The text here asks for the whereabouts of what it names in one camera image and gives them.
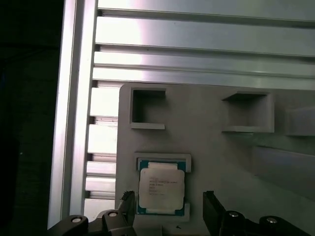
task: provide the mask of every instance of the gray panel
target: gray panel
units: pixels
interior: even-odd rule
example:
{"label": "gray panel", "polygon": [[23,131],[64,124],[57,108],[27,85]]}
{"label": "gray panel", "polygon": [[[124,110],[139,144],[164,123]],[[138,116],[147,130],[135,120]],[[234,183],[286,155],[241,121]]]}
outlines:
{"label": "gray panel", "polygon": [[286,133],[292,136],[315,136],[315,107],[287,110]]}
{"label": "gray panel", "polygon": [[315,20],[312,0],[99,0],[103,9],[214,14],[286,20]]}
{"label": "gray panel", "polygon": [[315,30],[98,17],[96,44],[315,56]]}
{"label": "gray panel", "polygon": [[314,79],[94,67],[94,80],[315,90]]}
{"label": "gray panel", "polygon": [[[257,222],[261,216],[277,215],[310,234],[315,233],[312,219],[315,203],[289,190],[254,176],[251,170],[252,148],[222,133],[222,96],[236,88],[211,86],[163,85],[166,88],[168,112],[166,130],[132,130],[129,126],[129,99],[133,88],[160,88],[162,85],[126,83],[121,88],[118,153],[116,171],[116,200],[126,189],[137,190],[139,181],[135,171],[135,152],[190,153],[191,173],[186,175],[186,198],[190,203],[190,221],[184,224],[163,224],[166,233],[207,234],[202,220],[202,192],[214,190],[226,209],[242,212]],[[287,107],[308,106],[315,103],[313,91],[266,90],[275,95],[277,133],[268,134],[266,140],[283,145],[281,115]],[[252,142],[254,135],[247,135]],[[294,147],[298,140],[289,140]],[[135,218],[135,227],[141,221]]]}
{"label": "gray panel", "polygon": [[152,55],[145,53],[95,52],[95,66],[167,69],[184,71],[226,72],[235,74],[315,77],[315,66],[300,60],[284,60],[234,55],[209,57]]}
{"label": "gray panel", "polygon": [[315,200],[315,156],[254,147],[252,171],[284,189]]}

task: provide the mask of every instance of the screw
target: screw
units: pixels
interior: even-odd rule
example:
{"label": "screw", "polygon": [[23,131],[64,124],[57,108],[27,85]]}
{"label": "screw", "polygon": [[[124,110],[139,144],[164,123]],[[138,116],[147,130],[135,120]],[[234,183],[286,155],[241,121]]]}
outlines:
{"label": "screw", "polygon": [[117,213],[116,213],[116,212],[111,212],[111,213],[109,213],[108,215],[109,215],[109,216],[116,216]]}
{"label": "screw", "polygon": [[274,218],[271,218],[271,217],[267,218],[267,221],[268,221],[270,224],[276,224],[276,223],[277,223],[277,220],[274,219]]}
{"label": "screw", "polygon": [[232,217],[238,217],[238,213],[234,211],[230,212],[229,215]]}
{"label": "screw", "polygon": [[74,218],[74,219],[72,219],[72,222],[73,222],[73,223],[78,223],[78,222],[80,222],[80,221],[81,221],[80,218]]}

